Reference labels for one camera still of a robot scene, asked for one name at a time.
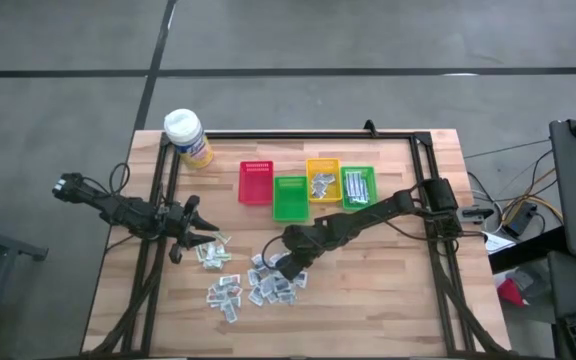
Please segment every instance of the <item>red object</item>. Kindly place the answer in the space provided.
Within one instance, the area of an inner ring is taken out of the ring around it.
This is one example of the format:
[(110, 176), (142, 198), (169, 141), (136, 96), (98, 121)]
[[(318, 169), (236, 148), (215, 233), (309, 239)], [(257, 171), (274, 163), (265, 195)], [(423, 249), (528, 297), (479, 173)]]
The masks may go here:
[(517, 285), (512, 279), (506, 279), (506, 281), (501, 283), (497, 288), (497, 294), (499, 294), (500, 298), (508, 300), (517, 306), (523, 307), (526, 305), (519, 293), (519, 289), (517, 289)]
[(239, 202), (272, 203), (272, 161), (242, 161), (239, 165)]

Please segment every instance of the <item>yellow basket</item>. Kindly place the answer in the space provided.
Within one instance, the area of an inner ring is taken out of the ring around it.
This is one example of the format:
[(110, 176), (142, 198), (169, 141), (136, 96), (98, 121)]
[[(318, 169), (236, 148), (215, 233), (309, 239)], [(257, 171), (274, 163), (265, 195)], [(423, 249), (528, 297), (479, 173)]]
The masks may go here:
[[(308, 174), (308, 199), (312, 202), (335, 202), (341, 200), (341, 176), (339, 172), (339, 159), (307, 159), (306, 173)], [(312, 195), (312, 178), (315, 174), (333, 174), (335, 181), (328, 184), (326, 195), (318, 199)]]

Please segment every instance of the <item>plastic bottle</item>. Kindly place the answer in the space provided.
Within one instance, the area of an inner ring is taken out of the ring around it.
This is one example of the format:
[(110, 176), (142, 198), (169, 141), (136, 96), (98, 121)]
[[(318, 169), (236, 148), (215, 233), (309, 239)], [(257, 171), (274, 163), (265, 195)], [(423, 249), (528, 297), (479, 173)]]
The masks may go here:
[(198, 169), (210, 164), (214, 154), (194, 112), (188, 109), (171, 112), (164, 118), (164, 129), (188, 167)]

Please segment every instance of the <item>red basket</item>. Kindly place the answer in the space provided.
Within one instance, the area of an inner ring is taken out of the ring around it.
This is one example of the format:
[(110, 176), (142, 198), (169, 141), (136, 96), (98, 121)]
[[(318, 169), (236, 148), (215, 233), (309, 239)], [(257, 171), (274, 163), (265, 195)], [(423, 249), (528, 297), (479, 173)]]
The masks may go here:
[(239, 202), (272, 203), (272, 161), (242, 161), (239, 165)]

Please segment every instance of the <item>gray floor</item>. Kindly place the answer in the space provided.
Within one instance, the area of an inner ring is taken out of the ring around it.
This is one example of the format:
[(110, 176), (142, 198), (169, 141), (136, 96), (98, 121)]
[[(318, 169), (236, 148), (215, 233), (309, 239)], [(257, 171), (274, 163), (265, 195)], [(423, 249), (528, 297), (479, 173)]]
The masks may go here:
[[(0, 0), (0, 70), (146, 69), (165, 2)], [(162, 68), (576, 66), (576, 0), (179, 0), (170, 31)], [(0, 79), (0, 232), (51, 249), (45, 263), (15, 269), (0, 358), (79, 350), (108, 228), (50, 189), (66, 171), (105, 181), (125, 159), (144, 83)], [(209, 129), (357, 128), (365, 119), (457, 128), (471, 155), (545, 139), (548, 122), (576, 118), (576, 75), (159, 79), (146, 128), (179, 107)], [(500, 191), (546, 150), (467, 165), (491, 193), (513, 196), (530, 171)], [(545, 198), (558, 205), (555, 188)], [(552, 354), (548, 326), (534, 321), (547, 310), (504, 308), (513, 348)]]

